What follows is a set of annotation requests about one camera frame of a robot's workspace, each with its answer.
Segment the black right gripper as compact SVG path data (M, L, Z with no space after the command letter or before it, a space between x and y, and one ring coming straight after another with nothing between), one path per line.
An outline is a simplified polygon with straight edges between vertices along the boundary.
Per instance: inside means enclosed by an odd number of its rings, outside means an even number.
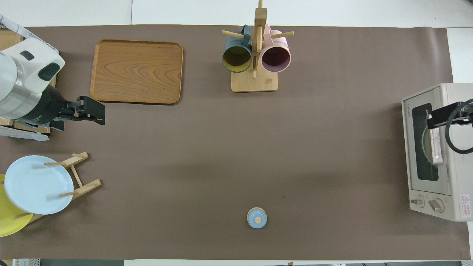
M430 118L427 119L427 128L434 129L444 126L449 116L449 124L472 124L473 108L472 103L456 102L431 111Z

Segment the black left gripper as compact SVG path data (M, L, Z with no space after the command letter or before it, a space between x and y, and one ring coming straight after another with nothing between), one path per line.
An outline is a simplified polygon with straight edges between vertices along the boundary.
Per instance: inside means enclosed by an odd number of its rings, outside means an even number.
M58 89L48 85L42 92L36 106L26 115L15 119L15 123L31 128L46 125L62 132L65 129L64 119L73 121L88 120L104 126L105 106L88 96L79 96L74 102L67 101Z

